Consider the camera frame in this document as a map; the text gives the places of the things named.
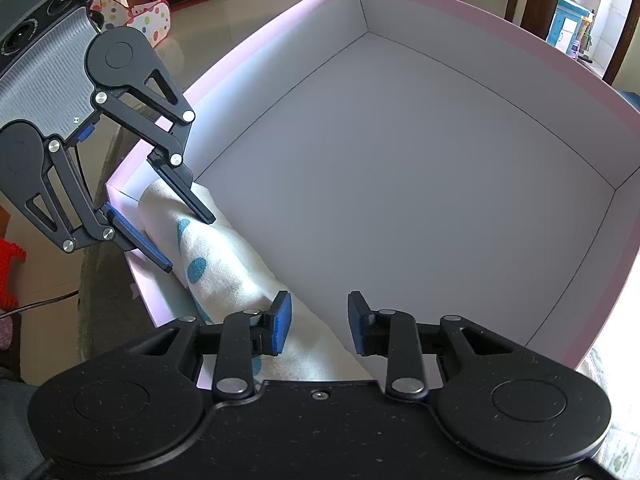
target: folded fabric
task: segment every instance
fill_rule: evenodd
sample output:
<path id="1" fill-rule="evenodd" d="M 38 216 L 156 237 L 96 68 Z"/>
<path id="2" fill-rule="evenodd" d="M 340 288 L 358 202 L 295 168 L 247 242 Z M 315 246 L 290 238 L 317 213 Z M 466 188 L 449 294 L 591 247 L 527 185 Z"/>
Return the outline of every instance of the folded fabric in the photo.
<path id="1" fill-rule="evenodd" d="M 228 314 L 248 308 L 267 310 L 278 291 L 289 289 L 229 225 L 209 191 L 198 184 L 191 190 L 216 216 L 212 225 L 200 222 L 164 181 L 156 180 L 138 203 L 146 234 L 172 261 L 205 322 L 220 323 Z M 370 379 L 331 329 L 293 294 L 291 299 L 284 351 L 277 357 L 254 358 L 256 381 Z"/>

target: orange object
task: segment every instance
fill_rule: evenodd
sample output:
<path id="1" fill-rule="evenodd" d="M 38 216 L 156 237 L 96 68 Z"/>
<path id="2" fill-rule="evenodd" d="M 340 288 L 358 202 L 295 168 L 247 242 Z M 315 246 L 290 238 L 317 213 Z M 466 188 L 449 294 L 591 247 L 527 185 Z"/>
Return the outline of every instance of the orange object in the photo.
<path id="1" fill-rule="evenodd" d="M 11 310 L 18 307 L 18 300 L 6 291 L 6 280 L 9 276 L 12 258 L 17 258 L 21 262 L 27 259 L 25 253 L 16 244 L 11 244 L 0 238 L 0 308 Z"/>

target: cardboard box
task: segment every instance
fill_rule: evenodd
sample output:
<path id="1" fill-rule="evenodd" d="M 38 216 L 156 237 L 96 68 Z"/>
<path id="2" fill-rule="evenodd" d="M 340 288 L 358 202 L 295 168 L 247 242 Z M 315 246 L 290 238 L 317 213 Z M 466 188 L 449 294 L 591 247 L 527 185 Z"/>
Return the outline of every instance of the cardboard box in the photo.
<path id="1" fill-rule="evenodd" d="M 304 0 L 186 97 L 196 181 L 347 348 L 360 290 L 373 309 L 460 314 L 575 367 L 636 257 L 640 115 L 463 2 Z M 149 151 L 108 183 L 139 228 Z M 156 325 L 196 315 L 172 275 L 127 258 Z"/>

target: white cloth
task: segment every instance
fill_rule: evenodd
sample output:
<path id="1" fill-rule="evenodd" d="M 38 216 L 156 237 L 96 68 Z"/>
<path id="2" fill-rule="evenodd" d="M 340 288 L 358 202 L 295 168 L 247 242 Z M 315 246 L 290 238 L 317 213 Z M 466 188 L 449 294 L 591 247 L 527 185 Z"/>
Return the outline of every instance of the white cloth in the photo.
<path id="1" fill-rule="evenodd" d="M 205 322 L 221 323 L 238 310 L 268 309 L 278 291 L 288 288 L 233 230 L 209 191 L 199 184 L 193 184 L 191 190 L 216 216 L 212 225 L 200 222 L 164 181 L 156 180 L 138 204 L 146 234 L 172 261 L 175 275 L 191 291 Z M 277 357 L 255 358 L 255 379 L 370 379 L 331 329 L 293 294 L 291 299 L 292 319 L 284 351 Z"/>

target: camera lens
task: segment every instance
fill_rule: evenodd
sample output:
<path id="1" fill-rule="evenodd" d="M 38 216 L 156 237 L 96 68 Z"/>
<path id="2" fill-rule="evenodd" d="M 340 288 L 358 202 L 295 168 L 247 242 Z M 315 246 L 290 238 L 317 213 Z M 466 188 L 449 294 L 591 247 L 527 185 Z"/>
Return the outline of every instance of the camera lens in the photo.
<path id="1" fill-rule="evenodd" d="M 49 8 L 47 9 L 47 14 L 49 16 L 55 16 L 56 14 L 60 14 L 64 12 L 73 0 L 52 0 L 49 4 Z"/>
<path id="2" fill-rule="evenodd" d="M 2 53 L 9 56 L 24 49 L 33 37 L 37 25 L 38 22 L 36 22 L 36 20 L 28 20 L 18 25 L 6 40 L 4 40 Z"/>

